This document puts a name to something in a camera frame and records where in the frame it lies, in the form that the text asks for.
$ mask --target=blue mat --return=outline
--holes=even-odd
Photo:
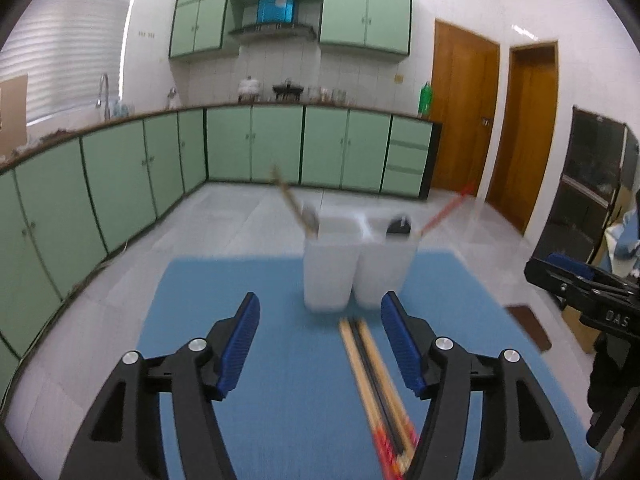
[[[213,323],[232,316],[247,292],[262,307],[260,326],[238,387],[214,403],[239,480],[371,480],[380,478],[369,427],[337,330],[344,315],[364,317],[418,434],[427,413],[404,387],[379,312],[350,304],[338,314],[312,314],[303,304],[302,260],[174,260],[156,291],[138,343],[145,357],[172,353]],[[412,316],[469,352],[497,356],[517,349],[548,395],[584,478],[596,452],[571,403],[538,350],[468,270],[449,253],[419,253],[399,295]],[[472,394],[459,479],[473,476],[482,412]],[[172,480],[183,479],[171,398],[161,396],[162,438]]]

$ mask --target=silver bolt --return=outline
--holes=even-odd
[[[518,354],[515,350],[505,350],[504,358],[507,359],[510,363],[517,363],[520,360],[520,354]]]
[[[207,342],[202,338],[192,339],[189,341],[189,350],[192,352],[201,352],[207,347]]]
[[[132,365],[138,360],[139,357],[140,357],[140,354],[138,354],[138,352],[134,352],[134,351],[127,352],[122,356],[122,362],[126,365]]]
[[[439,337],[436,339],[436,346],[440,350],[451,350],[453,348],[453,341],[448,337]]]

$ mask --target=white container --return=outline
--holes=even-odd
[[[368,239],[360,251],[353,282],[353,292],[361,307],[380,308],[388,291],[400,293],[414,261],[418,240],[400,235],[386,236],[393,216],[367,218]]]
[[[318,238],[307,238],[303,258],[305,305],[336,312],[349,303],[363,240],[358,216],[319,219]]]

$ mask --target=window blind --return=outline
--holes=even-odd
[[[33,0],[0,51],[0,80],[28,74],[27,122],[118,93],[130,0]]]

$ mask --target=cardboard box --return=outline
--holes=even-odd
[[[0,155],[27,143],[27,76],[0,82]]]

